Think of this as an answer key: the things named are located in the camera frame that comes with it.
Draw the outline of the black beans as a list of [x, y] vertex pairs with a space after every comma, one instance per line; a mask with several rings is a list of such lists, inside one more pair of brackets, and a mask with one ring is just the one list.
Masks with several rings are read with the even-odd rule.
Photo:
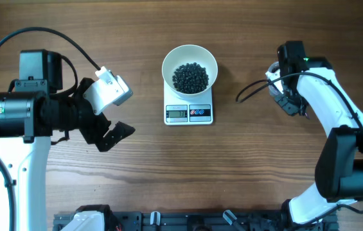
[[209, 76], [205, 67], [194, 62], [176, 68], [172, 81], [176, 91], [184, 94], [197, 94], [206, 90]]

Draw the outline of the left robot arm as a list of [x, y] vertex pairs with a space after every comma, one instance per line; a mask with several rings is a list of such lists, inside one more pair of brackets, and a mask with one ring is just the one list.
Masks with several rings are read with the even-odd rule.
[[132, 90], [118, 75], [102, 67], [96, 78], [76, 79], [63, 88], [66, 57], [45, 49], [20, 54], [19, 77], [0, 92], [0, 229], [5, 216], [16, 230], [45, 230], [46, 166], [53, 132], [78, 130], [86, 143], [109, 151], [132, 135], [125, 123], [112, 124], [104, 110], [121, 105]]

